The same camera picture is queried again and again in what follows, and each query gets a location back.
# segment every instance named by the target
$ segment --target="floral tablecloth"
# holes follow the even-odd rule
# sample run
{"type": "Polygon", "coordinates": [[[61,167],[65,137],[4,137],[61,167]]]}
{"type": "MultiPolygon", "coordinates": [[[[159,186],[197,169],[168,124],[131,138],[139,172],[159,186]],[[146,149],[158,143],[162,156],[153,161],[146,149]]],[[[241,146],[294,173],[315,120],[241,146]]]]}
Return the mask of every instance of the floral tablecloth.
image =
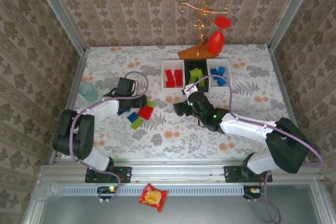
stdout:
{"type": "MultiPolygon", "coordinates": [[[[164,93],[161,88],[163,59],[178,59],[177,53],[190,46],[140,46],[91,48],[82,82],[94,84],[100,96],[118,84],[119,77],[137,70],[149,79],[149,100],[154,112],[136,131],[127,116],[113,115],[95,125],[94,145],[112,158],[243,158],[259,151],[260,143],[247,138],[219,134],[197,125],[197,119],[179,117],[173,103],[185,100],[182,93],[164,93]]],[[[266,45],[225,45],[218,56],[228,58],[233,76],[233,109],[242,116],[277,121],[287,111],[266,45]]],[[[142,77],[132,75],[144,87],[142,77]]],[[[215,107],[228,108],[227,92],[206,93],[215,107]]],[[[90,103],[77,96],[75,108],[90,103]]]]}

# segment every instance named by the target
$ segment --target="clear plastic cup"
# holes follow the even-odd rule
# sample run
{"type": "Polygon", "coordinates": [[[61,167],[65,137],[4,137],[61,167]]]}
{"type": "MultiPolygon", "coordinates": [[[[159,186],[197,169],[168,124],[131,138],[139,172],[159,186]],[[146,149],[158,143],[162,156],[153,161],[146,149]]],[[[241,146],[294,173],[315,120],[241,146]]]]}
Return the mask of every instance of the clear plastic cup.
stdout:
{"type": "Polygon", "coordinates": [[[78,92],[89,102],[95,102],[98,99],[97,91],[91,82],[82,83],[78,88],[78,92]]]}
{"type": "Polygon", "coordinates": [[[36,183],[33,198],[38,202],[54,201],[62,197],[63,192],[62,185],[53,180],[45,179],[36,183]]]}

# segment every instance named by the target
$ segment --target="red vase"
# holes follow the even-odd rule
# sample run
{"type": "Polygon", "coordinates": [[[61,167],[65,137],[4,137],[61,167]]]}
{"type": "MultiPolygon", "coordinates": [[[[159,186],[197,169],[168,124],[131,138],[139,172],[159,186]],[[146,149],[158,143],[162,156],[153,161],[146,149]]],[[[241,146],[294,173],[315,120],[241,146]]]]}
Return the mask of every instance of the red vase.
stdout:
{"type": "Polygon", "coordinates": [[[217,32],[213,33],[210,36],[208,44],[206,46],[206,50],[211,54],[217,55],[222,51],[224,42],[224,35],[222,34],[221,29],[219,29],[217,32]]]}

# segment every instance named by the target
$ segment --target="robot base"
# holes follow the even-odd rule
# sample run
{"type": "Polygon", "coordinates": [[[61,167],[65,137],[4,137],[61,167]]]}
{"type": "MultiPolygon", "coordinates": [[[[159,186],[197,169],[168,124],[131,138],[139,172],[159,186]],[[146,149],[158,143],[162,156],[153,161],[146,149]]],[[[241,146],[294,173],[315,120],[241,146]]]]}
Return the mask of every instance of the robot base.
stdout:
{"type": "MultiPolygon", "coordinates": [[[[224,176],[226,183],[259,183],[266,178],[267,172],[254,174],[241,166],[224,166],[224,176]]],[[[272,174],[268,177],[267,182],[272,182],[272,174]]]]}
{"type": "MultiPolygon", "coordinates": [[[[132,167],[130,166],[114,167],[112,172],[119,175],[121,179],[121,184],[131,182],[132,167]]],[[[112,183],[118,183],[118,180],[112,175],[96,173],[93,170],[87,169],[85,175],[85,183],[112,184],[112,183]]]]}

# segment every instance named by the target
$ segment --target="white container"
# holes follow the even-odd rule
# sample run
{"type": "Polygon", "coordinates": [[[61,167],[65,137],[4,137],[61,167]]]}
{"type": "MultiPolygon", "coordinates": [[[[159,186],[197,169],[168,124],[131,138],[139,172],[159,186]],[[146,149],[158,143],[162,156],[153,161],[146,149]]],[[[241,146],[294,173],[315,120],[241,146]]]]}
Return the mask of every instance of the white container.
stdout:
{"type": "MultiPolygon", "coordinates": [[[[231,69],[230,69],[230,63],[228,59],[207,59],[206,64],[208,67],[208,73],[210,73],[210,69],[215,68],[217,71],[219,67],[224,67],[224,75],[223,77],[227,79],[227,81],[230,83],[232,87],[232,75],[231,75],[231,69]]],[[[210,85],[209,85],[209,92],[211,91],[227,91],[229,90],[229,87],[227,84],[223,86],[219,86],[217,83],[217,80],[214,80],[214,78],[209,78],[210,79],[210,85]]]]}
{"type": "Polygon", "coordinates": [[[185,77],[184,77],[184,60],[163,60],[162,61],[162,72],[161,72],[161,82],[162,82],[162,90],[165,93],[179,93],[183,90],[183,87],[185,86],[185,77]],[[175,70],[182,70],[182,80],[183,84],[181,87],[175,87],[175,88],[167,88],[166,81],[167,75],[166,70],[171,70],[172,74],[174,76],[175,70]]]}

